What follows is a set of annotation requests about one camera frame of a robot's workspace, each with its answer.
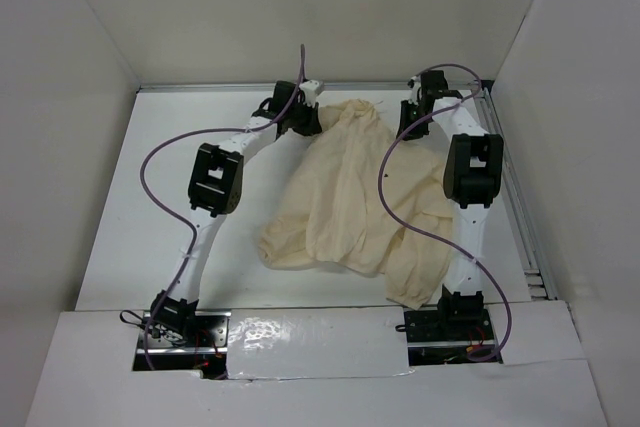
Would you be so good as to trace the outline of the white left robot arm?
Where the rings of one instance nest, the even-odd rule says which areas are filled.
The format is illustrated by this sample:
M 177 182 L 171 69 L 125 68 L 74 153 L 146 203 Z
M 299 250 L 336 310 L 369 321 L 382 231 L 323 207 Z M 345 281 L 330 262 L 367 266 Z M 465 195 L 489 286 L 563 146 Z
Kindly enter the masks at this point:
M 191 239 L 174 278 L 151 304 L 146 331 L 155 329 L 176 346 L 196 337 L 203 272 L 222 224 L 239 205 L 245 165 L 289 130 L 302 136 L 321 133 L 318 97 L 323 90 L 317 80 L 279 81 L 245 127 L 230 128 L 230 138 L 198 148 L 187 189 L 191 216 L 173 215 L 187 225 Z

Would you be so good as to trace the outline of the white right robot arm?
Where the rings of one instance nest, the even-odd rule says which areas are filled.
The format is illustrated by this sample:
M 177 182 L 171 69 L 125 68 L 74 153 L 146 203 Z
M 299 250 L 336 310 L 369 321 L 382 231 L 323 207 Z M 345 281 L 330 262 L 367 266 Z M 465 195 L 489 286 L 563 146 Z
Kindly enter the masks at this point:
M 420 139 L 434 122 L 449 141 L 442 186 L 454 204 L 453 246 L 436 326 L 444 337 L 457 339 L 483 322 L 478 260 L 488 212 L 501 189 L 504 140 L 482 127 L 466 107 L 454 105 L 466 98 L 449 87 L 446 66 L 438 64 L 410 79 L 411 96 L 401 102 L 397 137 Z

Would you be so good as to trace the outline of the cream yellow jacket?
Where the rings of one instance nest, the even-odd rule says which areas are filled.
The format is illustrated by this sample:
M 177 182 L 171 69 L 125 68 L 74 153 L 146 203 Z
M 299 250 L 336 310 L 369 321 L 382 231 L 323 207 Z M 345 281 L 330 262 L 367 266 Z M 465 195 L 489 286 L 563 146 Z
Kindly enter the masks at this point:
M 453 207 L 444 160 L 395 136 L 375 106 L 351 99 L 319 111 L 322 132 L 307 148 L 257 242 L 267 267 L 333 262 L 382 274 L 387 299 L 417 309 L 449 266 Z

